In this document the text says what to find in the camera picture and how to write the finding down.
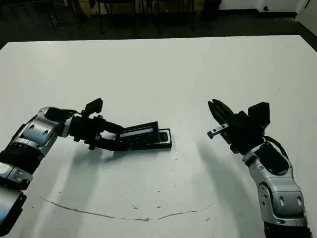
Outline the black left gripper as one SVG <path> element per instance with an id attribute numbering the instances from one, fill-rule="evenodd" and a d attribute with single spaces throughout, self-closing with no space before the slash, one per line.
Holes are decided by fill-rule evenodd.
<path id="1" fill-rule="evenodd" d="M 85 144 L 89 145 L 89 150 L 95 150 L 96 140 L 101 137 L 103 119 L 101 115 L 93 118 L 74 116 L 70 122 L 68 133 L 74 137 L 75 142 L 83 140 Z M 123 131 L 124 129 L 124 127 L 109 121 L 103 122 L 103 128 L 106 131 Z M 126 142 L 105 138 L 98 141 L 98 147 L 109 151 L 126 151 L 129 149 Z"/>

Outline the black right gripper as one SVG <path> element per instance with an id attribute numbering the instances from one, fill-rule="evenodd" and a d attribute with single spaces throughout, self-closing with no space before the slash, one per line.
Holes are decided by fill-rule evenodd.
<path id="1" fill-rule="evenodd" d="M 230 145 L 233 153 L 246 154 L 252 148 L 263 143 L 265 130 L 265 110 L 248 110 L 248 113 L 233 111 L 222 101 L 208 101 L 213 118 L 220 124 L 207 132 L 210 139 L 220 134 Z"/>

